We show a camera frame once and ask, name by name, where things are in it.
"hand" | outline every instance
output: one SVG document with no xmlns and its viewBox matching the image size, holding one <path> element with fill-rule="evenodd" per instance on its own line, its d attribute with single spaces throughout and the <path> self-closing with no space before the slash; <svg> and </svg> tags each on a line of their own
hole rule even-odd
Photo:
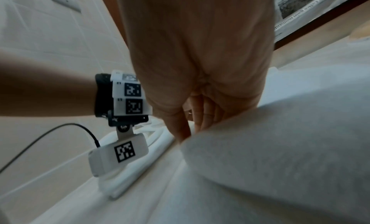
<svg viewBox="0 0 370 224">
<path fill-rule="evenodd" d="M 254 108 L 274 43 L 273 0 L 119 0 L 148 102 L 180 141 Z"/>
</svg>

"black cable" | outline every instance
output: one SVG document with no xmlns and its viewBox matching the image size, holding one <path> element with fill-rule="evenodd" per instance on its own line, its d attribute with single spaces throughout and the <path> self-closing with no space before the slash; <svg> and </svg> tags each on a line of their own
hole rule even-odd
<svg viewBox="0 0 370 224">
<path fill-rule="evenodd" d="M 30 143 L 25 149 L 23 149 L 20 153 L 18 153 L 11 161 L 9 161 L 6 165 L 4 165 L 1 170 L 0 170 L 0 174 L 6 169 L 8 168 L 15 160 L 17 160 L 25 151 L 27 151 L 32 145 L 34 145 L 37 141 L 39 141 L 40 139 L 42 139 L 44 136 L 46 136 L 47 134 L 49 134 L 50 132 L 62 127 L 62 126 L 71 126 L 71 125 L 74 125 L 74 126 L 79 126 L 81 127 L 82 129 L 84 129 L 89 135 L 91 135 L 91 137 L 94 139 L 94 143 L 96 145 L 97 148 L 100 147 L 100 144 L 99 144 L 99 141 L 97 140 L 97 138 L 94 136 L 93 133 L 91 133 L 91 131 L 89 129 L 87 129 L 86 127 L 84 127 L 83 125 L 81 124 L 78 124 L 78 123 L 65 123 L 65 124 L 62 124 L 62 125 L 59 125 L 57 127 L 54 127 L 53 129 L 45 132 L 44 134 L 42 134 L 40 137 L 38 137 L 37 139 L 35 139 L 32 143 Z"/>
</svg>

